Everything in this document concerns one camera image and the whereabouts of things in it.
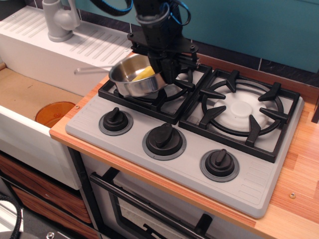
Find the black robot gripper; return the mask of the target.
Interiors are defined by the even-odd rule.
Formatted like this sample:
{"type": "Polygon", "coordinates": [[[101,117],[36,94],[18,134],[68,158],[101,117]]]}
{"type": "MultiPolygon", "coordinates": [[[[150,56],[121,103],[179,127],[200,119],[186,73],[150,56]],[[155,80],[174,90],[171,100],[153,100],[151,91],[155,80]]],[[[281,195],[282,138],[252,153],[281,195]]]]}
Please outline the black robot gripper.
{"type": "Polygon", "coordinates": [[[128,34],[135,53],[148,56],[155,73],[167,84],[173,84],[181,65],[199,67],[198,47],[182,35],[182,26],[171,15],[137,16],[142,30],[128,34]]]}

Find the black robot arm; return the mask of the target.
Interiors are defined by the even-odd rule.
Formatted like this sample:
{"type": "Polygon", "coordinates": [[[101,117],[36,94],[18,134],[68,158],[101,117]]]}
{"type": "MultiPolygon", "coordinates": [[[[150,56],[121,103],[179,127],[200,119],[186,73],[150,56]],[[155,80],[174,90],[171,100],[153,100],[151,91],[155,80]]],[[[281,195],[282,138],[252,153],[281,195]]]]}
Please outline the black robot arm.
{"type": "Polygon", "coordinates": [[[183,1],[135,0],[134,7],[142,28],[128,35],[134,53],[147,56],[167,84],[174,83],[182,68],[198,68],[198,47],[182,34],[191,20],[183,1]]]}

